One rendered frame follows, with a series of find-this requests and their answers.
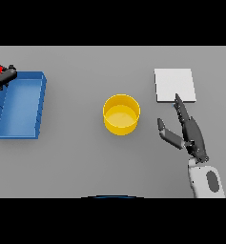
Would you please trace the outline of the pale square scale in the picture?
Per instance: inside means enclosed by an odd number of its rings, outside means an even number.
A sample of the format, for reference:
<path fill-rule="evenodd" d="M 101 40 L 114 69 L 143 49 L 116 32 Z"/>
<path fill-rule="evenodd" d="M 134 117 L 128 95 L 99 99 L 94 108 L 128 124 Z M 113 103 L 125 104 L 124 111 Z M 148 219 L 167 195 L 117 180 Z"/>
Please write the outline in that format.
<path fill-rule="evenodd" d="M 195 86 L 190 69 L 155 69 L 157 102 L 172 103 L 178 94 L 183 102 L 195 102 Z"/>

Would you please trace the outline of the yellow bowl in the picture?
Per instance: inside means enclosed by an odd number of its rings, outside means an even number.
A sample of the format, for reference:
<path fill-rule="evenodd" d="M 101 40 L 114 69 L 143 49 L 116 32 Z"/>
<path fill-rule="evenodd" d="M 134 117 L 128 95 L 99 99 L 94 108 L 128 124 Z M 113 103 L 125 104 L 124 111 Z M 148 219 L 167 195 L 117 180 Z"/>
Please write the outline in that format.
<path fill-rule="evenodd" d="M 135 130 L 141 110 L 132 96 L 118 93 L 107 99 L 102 113 L 105 128 L 115 135 L 123 136 Z"/>

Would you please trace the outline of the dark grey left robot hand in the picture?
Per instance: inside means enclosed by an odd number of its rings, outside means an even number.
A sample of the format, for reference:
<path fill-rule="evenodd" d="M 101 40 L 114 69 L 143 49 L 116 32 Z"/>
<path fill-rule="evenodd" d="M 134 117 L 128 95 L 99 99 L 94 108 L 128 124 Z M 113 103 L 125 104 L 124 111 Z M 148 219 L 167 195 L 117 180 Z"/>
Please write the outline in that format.
<path fill-rule="evenodd" d="M 16 77 L 17 77 L 16 67 L 14 67 L 14 65 L 9 65 L 6 68 L 6 70 L 0 74 L 0 91 L 3 90 L 4 86 L 7 87 L 9 85 L 9 82 L 15 79 Z"/>

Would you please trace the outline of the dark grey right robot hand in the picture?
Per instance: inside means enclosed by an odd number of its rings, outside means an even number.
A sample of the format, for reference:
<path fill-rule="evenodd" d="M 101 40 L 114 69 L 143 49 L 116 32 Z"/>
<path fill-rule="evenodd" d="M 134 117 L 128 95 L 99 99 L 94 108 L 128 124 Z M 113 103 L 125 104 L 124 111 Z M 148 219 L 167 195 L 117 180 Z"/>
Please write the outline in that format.
<path fill-rule="evenodd" d="M 175 95 L 174 108 L 176 110 L 179 123 L 182 128 L 182 135 L 179 136 L 165 127 L 161 118 L 157 119 L 159 136 L 172 146 L 182 150 L 185 148 L 187 153 L 195 159 L 196 163 L 209 161 L 206 152 L 205 142 L 202 132 L 188 111 L 178 94 Z"/>

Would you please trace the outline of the blue tray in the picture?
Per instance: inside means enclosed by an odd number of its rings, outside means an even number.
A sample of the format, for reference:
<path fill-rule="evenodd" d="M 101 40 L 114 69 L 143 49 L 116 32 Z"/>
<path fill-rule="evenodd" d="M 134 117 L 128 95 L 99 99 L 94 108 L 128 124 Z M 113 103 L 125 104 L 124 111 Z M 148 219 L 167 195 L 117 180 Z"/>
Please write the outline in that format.
<path fill-rule="evenodd" d="M 37 139 L 47 79 L 42 71 L 19 71 L 0 91 L 0 139 Z"/>

